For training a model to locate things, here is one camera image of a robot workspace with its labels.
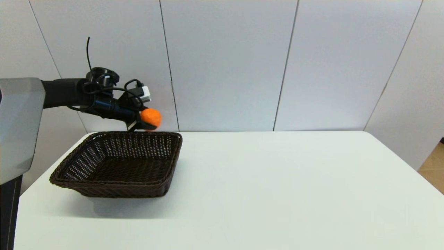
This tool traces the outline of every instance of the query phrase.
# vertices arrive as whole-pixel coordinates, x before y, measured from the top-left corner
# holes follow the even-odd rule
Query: white wall
[[[363,130],[421,0],[300,0],[275,130]]]
[[[178,130],[159,0],[31,0],[31,4],[61,77],[84,77],[89,71],[85,48],[90,36],[92,66],[116,71],[118,87],[133,78],[141,80],[153,99],[147,105],[163,115],[159,131]],[[88,132],[126,130],[121,121],[80,116]]]
[[[296,0],[162,0],[181,131],[273,130]]]
[[[59,78],[27,0],[0,1],[0,65],[0,78]],[[65,107],[45,109],[22,192],[85,134],[77,112]]]
[[[365,131],[414,169],[444,134],[444,1],[424,1]]]

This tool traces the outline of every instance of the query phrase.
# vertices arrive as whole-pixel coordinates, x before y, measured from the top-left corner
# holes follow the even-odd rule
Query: black wire
[[[133,79],[133,80],[131,80],[131,81],[128,81],[127,83],[125,83],[125,85],[124,85],[124,89],[127,89],[127,86],[130,84],[130,83],[132,83],[132,82],[136,82],[136,86],[138,86],[139,84],[141,84],[141,82],[139,81],[139,80],[137,80],[137,79]]]
[[[140,102],[140,107],[139,108],[143,108],[143,101],[142,101],[142,99],[139,96],[135,95],[133,92],[129,91],[128,89],[115,88],[115,87],[103,88],[103,89],[99,89],[99,90],[96,90],[96,91],[85,92],[85,94],[95,95],[95,94],[98,94],[98,93],[101,93],[101,92],[105,92],[107,90],[119,90],[119,91],[127,92],[127,93],[131,94],[132,96],[134,96],[135,98],[137,98],[137,100]]]
[[[91,79],[94,80],[94,76],[92,75],[92,68],[91,68],[91,62],[89,61],[89,52],[88,52],[88,48],[89,48],[89,36],[88,36],[88,40],[86,41],[86,58],[88,60],[88,66],[89,66],[89,71],[91,72]]]
[[[75,110],[75,111],[86,111],[86,110],[92,109],[92,107],[94,107],[94,105],[95,105],[95,100],[96,100],[96,96],[93,95],[93,101],[92,101],[91,105],[89,105],[89,106],[86,107],[86,108],[76,108],[76,107],[73,107],[73,106],[67,106],[67,107],[70,108],[70,109],[72,109],[72,110]]]

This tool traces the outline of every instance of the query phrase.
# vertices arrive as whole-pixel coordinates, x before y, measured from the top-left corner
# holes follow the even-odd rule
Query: tabletop
[[[366,132],[181,132],[166,196],[20,198],[22,249],[436,249],[444,196]]]

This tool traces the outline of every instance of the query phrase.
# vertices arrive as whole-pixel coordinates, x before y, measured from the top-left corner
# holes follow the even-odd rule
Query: brown woven basket
[[[173,179],[181,146],[178,133],[95,133],[63,160],[49,181],[89,197],[163,196]]]

